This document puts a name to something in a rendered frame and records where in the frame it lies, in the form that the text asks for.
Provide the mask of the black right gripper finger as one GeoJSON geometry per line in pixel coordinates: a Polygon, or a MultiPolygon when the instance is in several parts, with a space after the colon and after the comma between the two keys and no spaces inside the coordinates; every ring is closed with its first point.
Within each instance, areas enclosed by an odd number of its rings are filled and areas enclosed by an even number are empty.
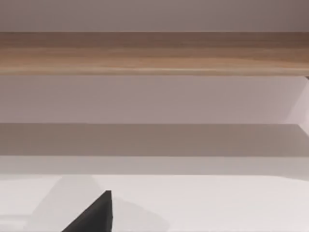
{"type": "Polygon", "coordinates": [[[62,232],[112,232],[112,191],[101,194],[62,232]]]}

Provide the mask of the wooden shelf board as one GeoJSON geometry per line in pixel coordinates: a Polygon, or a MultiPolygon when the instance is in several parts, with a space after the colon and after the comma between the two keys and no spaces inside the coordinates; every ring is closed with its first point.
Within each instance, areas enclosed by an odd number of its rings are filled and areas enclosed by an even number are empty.
{"type": "Polygon", "coordinates": [[[309,77],[309,32],[0,32],[0,75],[309,77]]]}

